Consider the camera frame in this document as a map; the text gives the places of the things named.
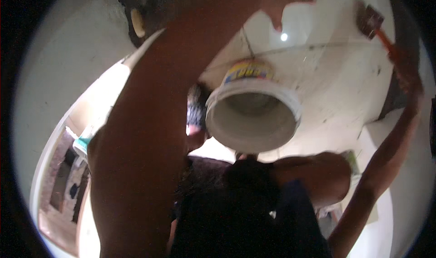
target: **brush handle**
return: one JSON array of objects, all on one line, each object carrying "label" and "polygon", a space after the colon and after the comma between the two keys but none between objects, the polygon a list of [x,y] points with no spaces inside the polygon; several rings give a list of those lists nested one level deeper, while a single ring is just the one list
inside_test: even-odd
[{"label": "brush handle", "polygon": [[388,52],[393,53],[395,52],[395,46],[391,43],[390,39],[386,36],[384,31],[380,29],[375,29],[375,34],[379,36],[379,39],[381,40],[384,47],[388,50]]}]

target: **concrete wall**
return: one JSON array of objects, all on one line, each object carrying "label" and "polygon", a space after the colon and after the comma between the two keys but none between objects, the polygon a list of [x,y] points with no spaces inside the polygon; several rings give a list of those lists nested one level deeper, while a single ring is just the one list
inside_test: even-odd
[{"label": "concrete wall", "polygon": [[[428,54],[421,45],[420,74],[426,91],[426,103],[406,162],[390,187],[393,206],[393,238],[391,257],[402,257],[416,239],[425,221],[433,193],[436,164],[431,159],[429,118],[431,98],[436,88]],[[402,109],[366,127],[378,147],[393,129]]]},{"label": "concrete wall", "polygon": [[29,203],[44,146],[78,97],[134,51],[118,0],[57,0],[25,57],[13,113],[14,165]]}]

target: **bucket label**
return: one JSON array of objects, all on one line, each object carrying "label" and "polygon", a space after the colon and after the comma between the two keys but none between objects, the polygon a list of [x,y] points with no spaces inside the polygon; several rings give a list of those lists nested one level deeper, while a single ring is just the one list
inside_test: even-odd
[{"label": "bucket label", "polygon": [[273,70],[265,64],[239,63],[234,65],[227,72],[224,83],[229,83],[244,78],[271,80],[273,78]]}]

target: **raised arm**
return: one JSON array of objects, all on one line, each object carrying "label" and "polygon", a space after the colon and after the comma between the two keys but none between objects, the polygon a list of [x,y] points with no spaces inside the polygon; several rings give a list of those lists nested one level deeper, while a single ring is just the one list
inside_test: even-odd
[{"label": "raised arm", "polygon": [[187,152],[189,87],[257,10],[280,30],[287,4],[311,1],[208,0],[180,15],[150,46],[89,155],[101,257],[164,255]]},{"label": "raised arm", "polygon": [[328,242],[333,257],[346,257],[365,227],[377,199],[390,186],[406,159],[412,137],[419,123],[423,88],[417,71],[408,66],[403,53],[390,56],[395,65],[408,103],[394,129],[371,158],[338,225]]}]

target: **bucket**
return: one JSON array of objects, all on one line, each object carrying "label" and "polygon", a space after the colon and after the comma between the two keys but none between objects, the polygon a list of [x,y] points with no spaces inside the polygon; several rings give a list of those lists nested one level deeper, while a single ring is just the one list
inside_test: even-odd
[{"label": "bucket", "polygon": [[258,59],[233,65],[206,105],[209,133],[223,145],[250,154],[291,140],[302,109],[295,92],[279,85],[272,66]]}]

